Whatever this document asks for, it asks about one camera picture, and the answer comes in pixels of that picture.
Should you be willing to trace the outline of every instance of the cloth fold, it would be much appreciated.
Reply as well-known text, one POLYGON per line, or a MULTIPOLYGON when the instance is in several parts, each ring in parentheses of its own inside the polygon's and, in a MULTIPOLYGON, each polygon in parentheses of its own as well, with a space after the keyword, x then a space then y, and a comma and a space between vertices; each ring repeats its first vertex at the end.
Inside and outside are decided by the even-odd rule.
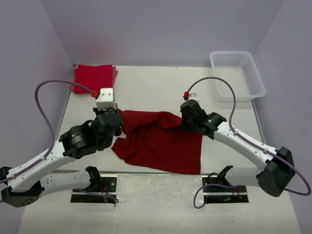
POLYGON ((179 174, 200 174, 202 136, 183 132, 181 118, 169 112, 119 111, 126 138, 112 150, 131 165, 179 174))

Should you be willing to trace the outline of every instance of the dark red fabric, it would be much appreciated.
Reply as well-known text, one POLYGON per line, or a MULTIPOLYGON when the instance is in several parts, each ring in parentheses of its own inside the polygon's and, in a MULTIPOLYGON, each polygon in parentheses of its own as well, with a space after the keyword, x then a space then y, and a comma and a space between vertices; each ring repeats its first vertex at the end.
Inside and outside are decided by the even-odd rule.
POLYGON ((202 136, 183 132, 181 118, 169 112, 119 111, 127 138, 112 150, 131 165, 180 174, 200 174, 202 136))
MULTIPOLYGON (((75 69, 74 81, 96 91, 101 88, 112 88, 113 81, 115 81, 113 79, 113 67, 112 65, 89 66, 80 64, 75 69)), ((75 94, 88 93, 78 86, 74 86, 74 92, 75 94)))

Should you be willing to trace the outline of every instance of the white bin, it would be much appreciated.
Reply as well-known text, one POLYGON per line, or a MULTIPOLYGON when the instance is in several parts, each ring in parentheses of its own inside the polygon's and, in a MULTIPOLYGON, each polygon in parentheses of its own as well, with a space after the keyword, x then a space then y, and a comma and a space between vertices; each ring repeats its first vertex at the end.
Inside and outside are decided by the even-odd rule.
MULTIPOLYGON (((253 56, 244 51, 218 51, 210 54, 214 76, 226 80, 234 89, 237 101, 251 101, 265 95, 265 89, 253 56)), ((216 80, 219 100, 233 101, 226 84, 216 80)))

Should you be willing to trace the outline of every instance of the table surface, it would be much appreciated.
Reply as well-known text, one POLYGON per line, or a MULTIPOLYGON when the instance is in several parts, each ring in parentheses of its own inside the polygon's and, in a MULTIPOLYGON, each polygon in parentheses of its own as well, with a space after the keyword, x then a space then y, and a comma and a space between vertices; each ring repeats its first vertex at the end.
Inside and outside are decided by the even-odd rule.
MULTIPOLYGON (((194 67, 117 67, 116 102, 122 110, 169 111, 180 115, 182 95, 199 78, 212 76, 211 68, 194 67)), ((215 81, 204 81, 192 92, 200 98, 207 113, 228 118, 232 103, 218 102, 215 81)), ((70 95, 60 134, 87 119, 94 119, 89 96, 70 95)), ((234 125, 260 140, 251 102, 238 103, 234 125)), ((110 149, 86 156, 62 170, 96 166, 100 171, 158 173, 159 170, 132 166, 110 149)), ((201 172, 220 172, 225 166, 253 166, 231 148, 203 138, 201 172)), ((200 175, 119 175, 117 196, 120 203, 70 203, 71 191, 42 197, 26 207, 19 234, 30 233, 253 233, 299 234, 300 230, 287 192, 271 197, 260 188, 247 187, 249 203, 210 204, 193 207, 193 196, 201 186, 200 175)), ((198 203, 203 195, 198 195, 198 203)))

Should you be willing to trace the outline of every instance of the white tabletop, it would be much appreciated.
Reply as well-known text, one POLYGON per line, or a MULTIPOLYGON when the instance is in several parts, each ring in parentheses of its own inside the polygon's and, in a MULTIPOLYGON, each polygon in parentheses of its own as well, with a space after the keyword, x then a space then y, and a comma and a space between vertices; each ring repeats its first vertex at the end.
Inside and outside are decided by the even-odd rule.
MULTIPOLYGON (((184 91, 197 79, 211 76, 210 68, 118 67, 116 102, 122 110, 170 111, 179 115, 184 91)), ((194 90, 207 113, 228 118, 232 104, 216 100, 213 81, 194 90)), ((60 133, 87 119, 94 119, 94 99, 70 95, 60 133)), ((239 103, 234 124, 260 140, 250 102, 239 103)), ((68 164, 62 169, 81 170, 89 165, 101 171, 159 172, 126 164, 110 149, 68 164)), ((201 171, 220 172, 227 165, 251 166, 242 155, 204 137, 201 171)), ((26 207, 19 234, 299 234, 300 230, 287 192, 271 197, 260 188, 247 187, 249 203, 209 204, 193 207, 193 196, 201 186, 200 175, 119 175, 120 203, 69 203, 71 191, 42 197, 26 207)), ((198 195, 198 203, 203 195, 198 195)))

